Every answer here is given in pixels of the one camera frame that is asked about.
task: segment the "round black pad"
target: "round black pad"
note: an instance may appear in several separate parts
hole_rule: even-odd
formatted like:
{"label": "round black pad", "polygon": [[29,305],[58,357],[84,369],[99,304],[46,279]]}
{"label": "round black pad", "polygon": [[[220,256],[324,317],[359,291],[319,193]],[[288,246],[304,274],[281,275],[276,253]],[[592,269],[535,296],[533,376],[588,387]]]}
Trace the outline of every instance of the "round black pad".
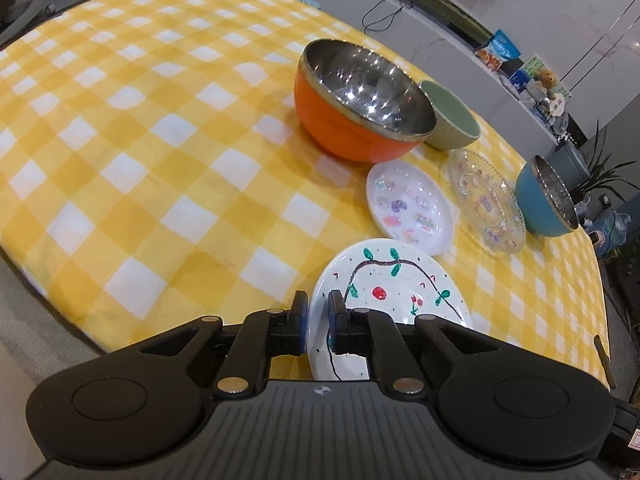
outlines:
{"label": "round black pad", "polygon": [[456,363],[438,393],[438,410],[475,452],[549,466],[595,458],[615,406],[581,370],[505,345]]}
{"label": "round black pad", "polygon": [[46,458],[89,467],[148,460],[186,439],[202,418],[200,390],[159,356],[109,356],[64,370],[27,402]]}
{"label": "round black pad", "polygon": [[72,403],[86,418],[119,420],[142,409],[146,403],[146,390],[126,379],[99,379],[78,388]]}
{"label": "round black pad", "polygon": [[558,383],[542,377],[512,377],[495,387],[495,401],[507,412],[525,418],[547,418],[564,410],[569,396]]}

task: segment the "orange bowl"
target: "orange bowl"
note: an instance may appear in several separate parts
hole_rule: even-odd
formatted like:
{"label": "orange bowl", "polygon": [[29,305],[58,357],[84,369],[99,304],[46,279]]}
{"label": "orange bowl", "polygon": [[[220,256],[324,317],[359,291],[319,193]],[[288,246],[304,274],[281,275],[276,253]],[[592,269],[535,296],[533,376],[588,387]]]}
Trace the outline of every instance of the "orange bowl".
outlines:
{"label": "orange bowl", "polygon": [[308,133],[332,155],[393,160],[422,143],[436,116],[427,95],[400,68],[353,43],[316,40],[298,63],[294,100]]}

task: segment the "wooden stick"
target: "wooden stick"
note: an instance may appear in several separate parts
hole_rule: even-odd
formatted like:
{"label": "wooden stick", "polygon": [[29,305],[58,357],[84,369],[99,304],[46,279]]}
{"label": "wooden stick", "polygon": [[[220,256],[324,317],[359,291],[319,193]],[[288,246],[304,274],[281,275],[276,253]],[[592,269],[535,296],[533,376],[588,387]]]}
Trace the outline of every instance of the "wooden stick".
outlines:
{"label": "wooden stick", "polygon": [[596,334],[593,338],[593,344],[596,347],[596,352],[598,352],[598,357],[600,358],[600,362],[604,368],[604,375],[607,378],[607,383],[609,383],[609,388],[615,390],[618,387],[618,383],[616,382],[616,378],[613,376],[611,366],[609,366],[609,356],[607,356],[607,353],[604,351],[602,339],[600,339],[599,334]]}

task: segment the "metal screw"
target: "metal screw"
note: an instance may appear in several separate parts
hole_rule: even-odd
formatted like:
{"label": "metal screw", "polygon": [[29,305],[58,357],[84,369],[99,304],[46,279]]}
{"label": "metal screw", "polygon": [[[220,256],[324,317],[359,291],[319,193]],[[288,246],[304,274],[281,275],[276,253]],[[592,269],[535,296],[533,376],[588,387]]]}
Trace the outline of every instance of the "metal screw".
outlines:
{"label": "metal screw", "polygon": [[394,381],[394,390],[401,394],[419,394],[424,389],[424,383],[412,377],[402,377]]}
{"label": "metal screw", "polygon": [[242,377],[225,377],[218,381],[218,389],[228,394],[239,394],[248,387],[248,381]]}

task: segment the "white ceramic plate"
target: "white ceramic plate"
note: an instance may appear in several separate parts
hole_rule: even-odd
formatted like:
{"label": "white ceramic plate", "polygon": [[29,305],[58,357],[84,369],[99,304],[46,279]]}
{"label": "white ceramic plate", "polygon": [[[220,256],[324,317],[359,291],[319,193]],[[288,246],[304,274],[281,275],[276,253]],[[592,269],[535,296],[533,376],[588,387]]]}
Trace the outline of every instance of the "white ceramic plate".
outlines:
{"label": "white ceramic plate", "polygon": [[369,378],[364,357],[329,352],[326,302],[334,289],[340,290],[347,308],[383,310],[396,323],[413,324],[419,314],[435,314],[471,327],[469,310],[456,284],[430,256],[389,238],[365,240],[331,261],[311,297],[306,353],[316,381]]}
{"label": "white ceramic plate", "polygon": [[392,160],[371,168],[367,203],[383,233],[431,256],[453,241],[449,201],[431,177],[407,162]]}

